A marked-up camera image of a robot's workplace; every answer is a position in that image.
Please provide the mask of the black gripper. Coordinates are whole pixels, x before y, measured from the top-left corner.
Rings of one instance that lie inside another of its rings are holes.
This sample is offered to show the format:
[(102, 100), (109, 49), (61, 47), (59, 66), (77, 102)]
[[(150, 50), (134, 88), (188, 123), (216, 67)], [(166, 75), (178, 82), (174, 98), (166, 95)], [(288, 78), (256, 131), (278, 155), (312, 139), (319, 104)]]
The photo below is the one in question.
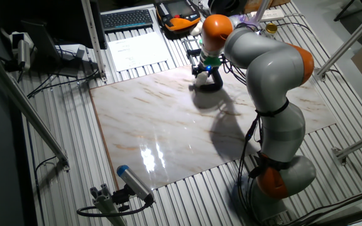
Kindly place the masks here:
[(203, 63), (198, 63), (198, 65), (193, 65), (192, 66), (192, 75), (194, 77), (197, 77), (197, 75), (202, 73), (202, 72), (207, 72), (208, 77), (213, 76), (213, 74), (214, 74), (213, 66), (212, 65), (204, 65)]

